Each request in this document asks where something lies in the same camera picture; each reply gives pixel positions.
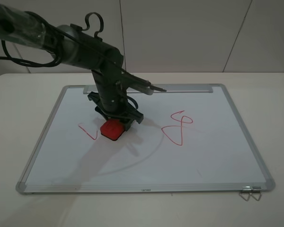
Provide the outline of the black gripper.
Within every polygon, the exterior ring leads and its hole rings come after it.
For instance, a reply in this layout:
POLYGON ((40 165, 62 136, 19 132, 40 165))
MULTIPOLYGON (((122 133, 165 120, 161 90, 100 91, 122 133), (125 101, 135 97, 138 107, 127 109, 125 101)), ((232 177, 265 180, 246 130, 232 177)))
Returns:
POLYGON ((138 104, 132 98, 124 94, 102 97, 99 93, 90 92, 89 101, 96 104, 95 111, 99 113, 106 121, 109 119, 118 119, 128 131, 134 121, 141 123, 144 119, 142 113, 138 111, 138 104))

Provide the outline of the dark robot arm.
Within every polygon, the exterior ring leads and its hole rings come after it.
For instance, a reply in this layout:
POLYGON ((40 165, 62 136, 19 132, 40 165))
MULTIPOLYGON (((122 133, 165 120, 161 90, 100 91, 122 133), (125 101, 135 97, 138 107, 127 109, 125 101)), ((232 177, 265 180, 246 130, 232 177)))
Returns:
POLYGON ((31 68, 51 68, 60 64, 88 69, 92 72, 97 91, 88 94, 96 104, 95 110, 106 120, 116 119, 129 129, 133 122, 144 119, 137 102, 127 95, 134 86, 148 87, 123 69, 124 57, 120 51, 105 43, 95 32, 93 36, 75 24, 55 27, 34 12, 20 11, 0 4, 0 41, 3 60, 31 68), (11 42, 48 52, 52 61, 37 63, 15 58, 7 50, 11 42))

